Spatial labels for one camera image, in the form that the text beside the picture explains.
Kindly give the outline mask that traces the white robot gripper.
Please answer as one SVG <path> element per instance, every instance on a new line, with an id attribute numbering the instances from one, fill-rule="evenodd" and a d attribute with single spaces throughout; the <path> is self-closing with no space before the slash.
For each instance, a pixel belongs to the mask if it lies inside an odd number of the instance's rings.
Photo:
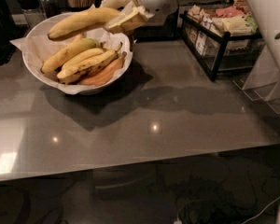
<path id="1" fill-rule="evenodd" d="M 131 1 L 132 0 L 102 1 L 101 7 L 110 7 L 114 9 L 124 7 L 115 19 L 105 24 L 104 28 L 109 33 L 119 34 L 132 32 L 136 28 L 146 24 L 155 15 L 167 17 L 178 9 L 177 0 L 137 0 L 141 5 L 138 7 L 134 4 L 129 4 Z"/>

